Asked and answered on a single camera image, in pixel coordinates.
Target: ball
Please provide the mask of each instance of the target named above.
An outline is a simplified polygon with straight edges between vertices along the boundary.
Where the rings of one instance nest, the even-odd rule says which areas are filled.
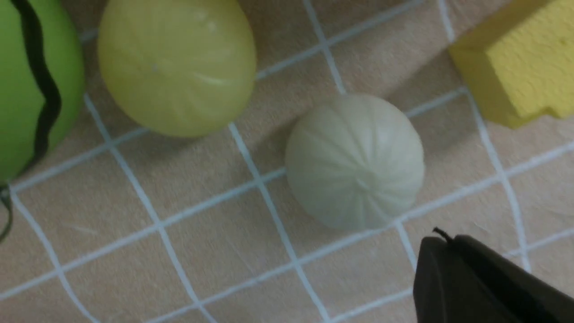
[[[424,154],[408,118],[370,95],[332,99],[298,121],[287,180],[303,209],[335,229],[387,226],[415,202]]]
[[[57,92],[61,100],[47,132],[48,151],[69,132],[83,106],[82,46],[72,21],[59,1],[27,3],[31,10],[21,12],[12,1],[0,1],[0,185],[14,179],[34,155],[36,128],[47,100],[41,88],[55,83],[57,91],[50,90],[51,96]],[[41,38],[26,37],[23,25]],[[43,46],[37,46],[40,40]]]
[[[226,126],[255,82],[253,33],[235,0],[110,0],[98,59],[118,106],[168,136]]]

